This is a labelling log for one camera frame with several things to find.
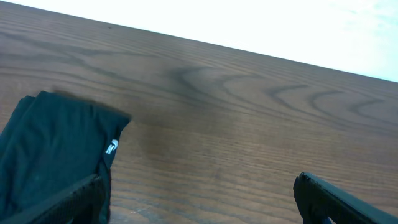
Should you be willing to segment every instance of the wood grain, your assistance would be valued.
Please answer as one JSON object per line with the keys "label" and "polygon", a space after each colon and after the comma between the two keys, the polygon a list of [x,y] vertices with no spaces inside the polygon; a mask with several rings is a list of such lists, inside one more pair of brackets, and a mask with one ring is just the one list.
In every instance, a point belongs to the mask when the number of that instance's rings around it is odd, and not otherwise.
{"label": "wood grain", "polygon": [[134,117],[111,223],[302,223],[301,171],[398,215],[396,83],[0,2],[0,129],[40,90]]}

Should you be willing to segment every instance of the white wall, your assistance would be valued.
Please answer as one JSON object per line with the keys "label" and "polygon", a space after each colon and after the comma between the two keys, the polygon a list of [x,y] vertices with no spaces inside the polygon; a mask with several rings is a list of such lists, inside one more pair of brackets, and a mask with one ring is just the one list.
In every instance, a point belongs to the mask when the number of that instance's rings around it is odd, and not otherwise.
{"label": "white wall", "polygon": [[398,82],[396,0],[8,0]]}

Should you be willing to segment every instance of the table surface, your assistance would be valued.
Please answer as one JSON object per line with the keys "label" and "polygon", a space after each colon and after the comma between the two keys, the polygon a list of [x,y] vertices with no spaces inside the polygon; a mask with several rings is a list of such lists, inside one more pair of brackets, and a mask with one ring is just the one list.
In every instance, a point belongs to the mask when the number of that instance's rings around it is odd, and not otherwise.
{"label": "table surface", "polygon": [[0,2],[0,129],[40,90],[134,117],[111,223],[302,223],[302,171],[398,215],[398,83]]}

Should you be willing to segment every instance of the black plastic object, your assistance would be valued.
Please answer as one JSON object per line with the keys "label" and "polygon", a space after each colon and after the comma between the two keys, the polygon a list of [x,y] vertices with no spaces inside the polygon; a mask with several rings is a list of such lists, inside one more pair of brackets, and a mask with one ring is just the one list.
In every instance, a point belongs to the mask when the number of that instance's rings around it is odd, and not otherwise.
{"label": "black plastic object", "polygon": [[97,224],[105,196],[102,177],[93,174],[0,224]]}
{"label": "black plastic object", "polygon": [[398,218],[383,212],[349,193],[303,172],[294,182],[294,199],[304,224],[398,223]]}

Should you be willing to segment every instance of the dark green fabric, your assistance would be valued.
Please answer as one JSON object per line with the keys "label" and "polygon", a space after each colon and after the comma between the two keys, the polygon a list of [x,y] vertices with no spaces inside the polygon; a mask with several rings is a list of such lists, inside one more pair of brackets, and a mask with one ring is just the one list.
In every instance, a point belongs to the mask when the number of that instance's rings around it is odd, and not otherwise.
{"label": "dark green fabric", "polygon": [[98,173],[107,188],[101,212],[106,223],[116,153],[106,150],[128,122],[100,106],[45,91],[21,99],[0,135],[0,220]]}

